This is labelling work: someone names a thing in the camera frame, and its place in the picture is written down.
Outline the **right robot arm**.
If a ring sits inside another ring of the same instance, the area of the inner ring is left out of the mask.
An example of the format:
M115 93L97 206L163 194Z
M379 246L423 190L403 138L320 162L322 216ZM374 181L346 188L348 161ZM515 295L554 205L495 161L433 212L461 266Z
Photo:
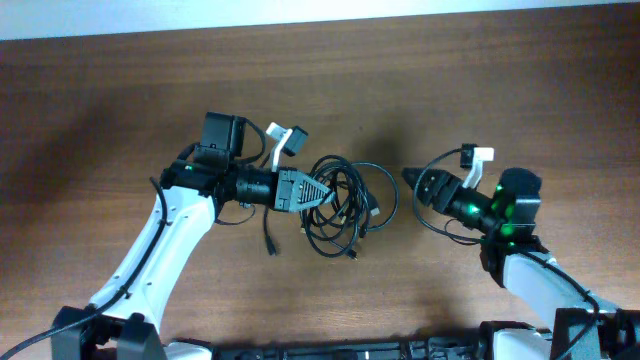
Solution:
M405 168L417 202L480 232L483 269L545 323L485 321L480 359L636 359L639 313L580 285L535 234L542 180L524 168L505 170L492 196L464 186L446 170Z

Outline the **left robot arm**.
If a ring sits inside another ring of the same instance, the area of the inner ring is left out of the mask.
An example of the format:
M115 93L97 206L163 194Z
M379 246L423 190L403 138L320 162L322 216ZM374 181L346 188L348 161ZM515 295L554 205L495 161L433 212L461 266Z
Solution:
M279 164L306 138L299 127L271 124L272 163L256 168L241 156L249 120L209 112L202 138L189 145L155 182L156 201L143 230L108 282L85 309L64 307L54 320L55 359L90 359L115 340L118 359L212 359L202 341L162 344L159 331L170 294L191 253L229 201L297 213L331 202L334 191L295 168Z

